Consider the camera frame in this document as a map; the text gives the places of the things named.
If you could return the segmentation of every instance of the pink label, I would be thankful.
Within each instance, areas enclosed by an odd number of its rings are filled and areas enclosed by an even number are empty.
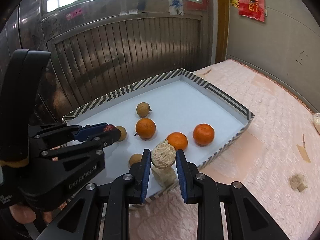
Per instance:
[[[73,12],[70,12],[66,15],[67,21],[70,21],[72,18],[77,17],[82,14],[82,8],[79,8]]]

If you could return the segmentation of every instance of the gray wall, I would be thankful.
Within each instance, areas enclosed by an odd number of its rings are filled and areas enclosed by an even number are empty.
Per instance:
[[[226,58],[267,74],[320,112],[320,27],[301,0],[265,0],[264,23],[230,5]]]

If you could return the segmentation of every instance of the bread crumb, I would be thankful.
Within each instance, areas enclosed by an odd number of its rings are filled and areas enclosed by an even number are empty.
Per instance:
[[[306,178],[301,173],[294,174],[289,178],[289,183],[292,189],[298,189],[300,192],[305,190],[308,186],[306,183]]]

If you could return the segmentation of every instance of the pink bedsheet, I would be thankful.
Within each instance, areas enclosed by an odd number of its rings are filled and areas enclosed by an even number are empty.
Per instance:
[[[311,113],[286,90],[233,60],[194,73],[255,114],[248,130],[202,172],[217,182],[241,181],[291,240],[308,239],[320,220],[320,136]],[[296,146],[303,146],[302,134],[311,163]],[[288,183],[295,173],[307,179],[301,193]],[[130,213],[130,239],[196,239],[196,228],[197,205],[185,205],[179,187]]]

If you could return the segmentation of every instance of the bread piece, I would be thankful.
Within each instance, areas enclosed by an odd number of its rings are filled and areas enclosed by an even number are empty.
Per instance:
[[[166,139],[151,151],[151,161],[158,169],[169,168],[176,161],[176,150]]]
[[[306,178],[301,173],[294,174],[289,178],[289,183],[292,189],[298,189],[300,192],[305,190],[307,186]]]
[[[157,169],[152,166],[151,172],[161,187],[169,187],[177,179],[177,175],[172,167]]]

